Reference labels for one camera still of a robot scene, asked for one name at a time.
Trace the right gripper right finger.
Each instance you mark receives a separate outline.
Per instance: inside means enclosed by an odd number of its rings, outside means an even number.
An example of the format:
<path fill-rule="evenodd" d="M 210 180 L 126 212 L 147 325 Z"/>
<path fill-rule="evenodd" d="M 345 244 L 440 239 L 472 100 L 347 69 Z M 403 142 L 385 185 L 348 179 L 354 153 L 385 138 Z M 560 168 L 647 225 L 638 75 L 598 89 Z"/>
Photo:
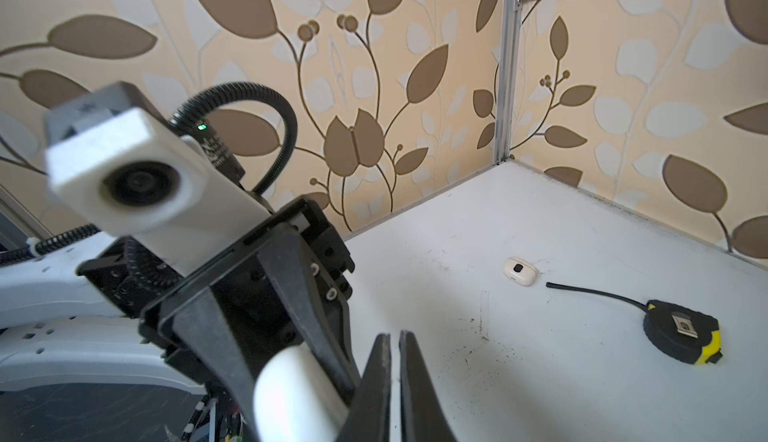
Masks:
<path fill-rule="evenodd" d="M 399 350 L 401 440 L 456 442 L 413 332 L 401 332 Z"/>

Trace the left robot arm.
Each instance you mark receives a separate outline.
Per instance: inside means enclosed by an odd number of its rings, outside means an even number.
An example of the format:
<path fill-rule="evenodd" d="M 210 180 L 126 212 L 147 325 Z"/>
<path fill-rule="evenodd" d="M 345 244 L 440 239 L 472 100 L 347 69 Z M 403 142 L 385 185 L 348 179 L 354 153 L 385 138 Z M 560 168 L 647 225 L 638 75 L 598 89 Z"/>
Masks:
<path fill-rule="evenodd" d="M 317 201 L 264 199 L 290 103 L 228 82 L 164 118 L 116 82 L 54 104 L 45 131 L 49 189 L 86 222 L 2 254 L 2 389 L 201 389 L 260 440 L 336 438 L 360 384 L 354 264 Z"/>

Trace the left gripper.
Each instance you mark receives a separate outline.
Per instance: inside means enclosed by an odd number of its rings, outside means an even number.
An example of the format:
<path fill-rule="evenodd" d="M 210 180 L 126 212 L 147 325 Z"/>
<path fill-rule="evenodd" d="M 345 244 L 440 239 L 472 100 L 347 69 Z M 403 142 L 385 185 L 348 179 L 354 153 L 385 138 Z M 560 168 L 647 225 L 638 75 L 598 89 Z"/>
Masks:
<path fill-rule="evenodd" d="M 360 376 L 344 274 L 353 269 L 318 197 L 307 194 L 186 278 L 130 237 L 76 272 L 138 320 L 167 365 L 224 386 L 259 440 L 255 385 L 284 348 L 306 343 L 342 401 L 352 401 Z"/>

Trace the white round earbud case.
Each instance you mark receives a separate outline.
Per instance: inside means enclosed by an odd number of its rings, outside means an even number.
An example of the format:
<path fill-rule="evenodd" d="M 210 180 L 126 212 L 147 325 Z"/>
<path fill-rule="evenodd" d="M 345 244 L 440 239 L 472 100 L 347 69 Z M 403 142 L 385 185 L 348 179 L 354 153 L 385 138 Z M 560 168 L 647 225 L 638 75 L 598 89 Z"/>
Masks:
<path fill-rule="evenodd" d="M 283 349 L 265 365 L 253 403 L 261 441 L 334 441 L 349 413 L 305 344 Z"/>

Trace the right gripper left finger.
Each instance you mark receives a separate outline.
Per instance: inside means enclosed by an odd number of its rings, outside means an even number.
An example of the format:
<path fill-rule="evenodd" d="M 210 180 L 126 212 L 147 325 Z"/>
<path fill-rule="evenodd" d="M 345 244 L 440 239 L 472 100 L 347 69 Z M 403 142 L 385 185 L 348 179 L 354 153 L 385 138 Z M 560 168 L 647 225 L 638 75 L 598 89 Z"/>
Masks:
<path fill-rule="evenodd" d="M 391 388 L 391 335 L 382 333 L 375 338 L 337 441 L 389 441 Z"/>

